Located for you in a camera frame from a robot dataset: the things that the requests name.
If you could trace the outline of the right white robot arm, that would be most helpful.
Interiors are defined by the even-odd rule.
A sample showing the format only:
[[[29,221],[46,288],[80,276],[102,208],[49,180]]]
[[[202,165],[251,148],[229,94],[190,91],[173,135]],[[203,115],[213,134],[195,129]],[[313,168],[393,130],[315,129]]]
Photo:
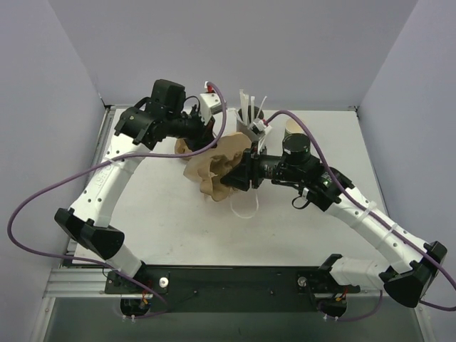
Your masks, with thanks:
[[[240,163],[221,178],[241,191],[258,188],[263,180],[293,187],[322,212],[341,220],[364,238],[384,261],[337,257],[330,265],[339,286],[384,290],[399,304],[415,308],[439,272],[447,255],[440,242],[427,242],[407,232],[365,198],[337,169],[326,170],[311,154],[311,141],[294,133],[282,141],[282,155],[268,155],[258,143],[244,150]]]

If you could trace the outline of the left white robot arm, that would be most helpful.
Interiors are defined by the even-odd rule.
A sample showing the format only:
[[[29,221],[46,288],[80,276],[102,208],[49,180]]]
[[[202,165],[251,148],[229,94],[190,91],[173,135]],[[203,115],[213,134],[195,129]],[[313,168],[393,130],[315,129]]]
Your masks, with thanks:
[[[144,155],[165,138],[184,139],[191,150],[211,144],[213,116],[224,105],[210,85],[189,113],[183,110],[185,101],[183,85],[155,81],[150,96],[121,114],[103,158],[104,166],[93,174],[78,199],[55,215],[71,239],[123,273],[120,283],[130,293],[144,289],[146,275],[140,271],[143,263],[125,245],[125,235],[110,224],[115,206]]]

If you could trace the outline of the brown paper bag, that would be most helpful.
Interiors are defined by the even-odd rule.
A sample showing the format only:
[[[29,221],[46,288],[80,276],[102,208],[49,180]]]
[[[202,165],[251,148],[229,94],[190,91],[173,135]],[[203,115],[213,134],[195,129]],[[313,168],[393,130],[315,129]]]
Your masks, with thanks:
[[[236,190],[223,185],[221,179],[237,166],[251,140],[240,132],[225,135],[217,146],[193,157],[182,157],[183,175],[199,185],[200,192],[213,202],[230,200]]]

